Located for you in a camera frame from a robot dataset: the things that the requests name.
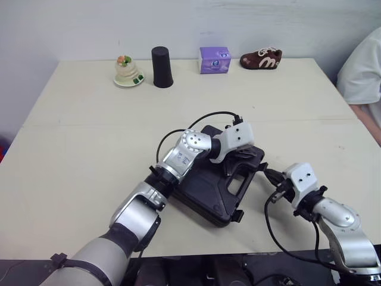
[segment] person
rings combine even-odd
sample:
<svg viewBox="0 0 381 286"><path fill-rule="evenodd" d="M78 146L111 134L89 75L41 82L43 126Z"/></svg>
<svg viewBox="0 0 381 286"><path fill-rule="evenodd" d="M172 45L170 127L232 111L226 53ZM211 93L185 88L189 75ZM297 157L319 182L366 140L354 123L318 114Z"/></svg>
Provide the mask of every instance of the person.
<svg viewBox="0 0 381 286"><path fill-rule="evenodd" d="M337 89L381 146L381 27L347 59L338 74Z"/></svg>

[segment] white shoe lace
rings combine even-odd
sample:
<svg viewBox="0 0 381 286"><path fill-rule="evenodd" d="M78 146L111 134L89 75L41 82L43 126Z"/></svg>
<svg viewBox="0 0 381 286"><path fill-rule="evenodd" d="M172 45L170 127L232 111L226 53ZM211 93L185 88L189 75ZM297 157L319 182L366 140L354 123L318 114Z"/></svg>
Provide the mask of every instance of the white shoe lace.
<svg viewBox="0 0 381 286"><path fill-rule="evenodd" d="M266 54L268 53L268 51L273 51L273 52L275 52L276 49L274 49L274 48L272 48L272 47L259 49L259 50L258 50L258 55L259 55L260 57L263 57L264 55L266 55Z"/></svg>

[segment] black cup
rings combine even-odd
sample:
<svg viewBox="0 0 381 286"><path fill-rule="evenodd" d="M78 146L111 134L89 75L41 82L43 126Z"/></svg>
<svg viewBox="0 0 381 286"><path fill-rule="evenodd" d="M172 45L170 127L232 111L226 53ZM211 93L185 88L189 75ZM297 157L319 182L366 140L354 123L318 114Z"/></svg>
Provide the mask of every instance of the black cup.
<svg viewBox="0 0 381 286"><path fill-rule="evenodd" d="M154 85L158 88L169 88L173 84L173 78L168 49L164 46L156 46L151 53L154 67Z"/></svg>

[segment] tissue box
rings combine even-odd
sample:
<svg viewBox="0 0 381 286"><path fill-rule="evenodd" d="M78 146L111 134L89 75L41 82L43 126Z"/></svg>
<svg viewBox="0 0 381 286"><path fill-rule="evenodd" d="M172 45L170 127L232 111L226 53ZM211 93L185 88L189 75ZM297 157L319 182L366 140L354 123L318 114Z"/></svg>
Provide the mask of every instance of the tissue box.
<svg viewBox="0 0 381 286"><path fill-rule="evenodd" d="M200 73L227 73L231 56L225 46L205 46L199 51Z"/></svg>

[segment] brown shoe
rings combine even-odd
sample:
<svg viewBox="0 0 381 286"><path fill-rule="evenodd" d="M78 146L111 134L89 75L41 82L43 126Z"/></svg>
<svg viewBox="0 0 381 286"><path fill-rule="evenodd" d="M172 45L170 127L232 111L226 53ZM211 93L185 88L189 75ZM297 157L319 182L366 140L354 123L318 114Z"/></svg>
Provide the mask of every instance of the brown shoe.
<svg viewBox="0 0 381 286"><path fill-rule="evenodd" d="M282 58L282 51L274 48L263 48L241 56L239 63L248 70L274 70Z"/></svg>

